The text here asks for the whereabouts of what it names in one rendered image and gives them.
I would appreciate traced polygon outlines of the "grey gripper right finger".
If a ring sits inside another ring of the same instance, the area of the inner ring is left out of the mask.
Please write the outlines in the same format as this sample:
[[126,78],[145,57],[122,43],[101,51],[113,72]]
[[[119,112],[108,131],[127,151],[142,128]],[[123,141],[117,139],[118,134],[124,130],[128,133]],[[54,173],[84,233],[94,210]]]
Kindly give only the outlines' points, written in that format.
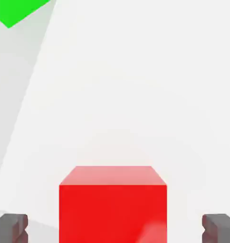
[[227,214],[204,214],[202,226],[202,243],[230,243],[230,217]]

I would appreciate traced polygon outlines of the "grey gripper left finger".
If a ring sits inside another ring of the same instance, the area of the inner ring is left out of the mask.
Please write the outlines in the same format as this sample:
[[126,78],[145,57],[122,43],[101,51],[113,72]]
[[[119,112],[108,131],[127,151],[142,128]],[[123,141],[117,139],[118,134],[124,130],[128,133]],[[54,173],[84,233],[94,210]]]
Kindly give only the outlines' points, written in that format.
[[28,216],[3,214],[0,217],[0,243],[28,243]]

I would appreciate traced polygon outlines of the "small red cube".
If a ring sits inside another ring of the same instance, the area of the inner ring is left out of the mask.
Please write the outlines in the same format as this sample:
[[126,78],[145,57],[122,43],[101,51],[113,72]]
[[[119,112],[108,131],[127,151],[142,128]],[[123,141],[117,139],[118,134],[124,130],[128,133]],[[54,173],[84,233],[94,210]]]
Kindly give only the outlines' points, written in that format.
[[167,243],[167,185],[150,166],[77,166],[59,185],[59,243]]

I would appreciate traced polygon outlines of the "small green cube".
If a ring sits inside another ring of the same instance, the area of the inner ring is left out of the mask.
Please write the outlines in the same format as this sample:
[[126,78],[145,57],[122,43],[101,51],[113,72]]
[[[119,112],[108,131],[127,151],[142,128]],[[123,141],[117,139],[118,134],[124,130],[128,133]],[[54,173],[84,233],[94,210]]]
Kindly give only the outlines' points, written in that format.
[[0,22],[10,28],[50,0],[0,0]]

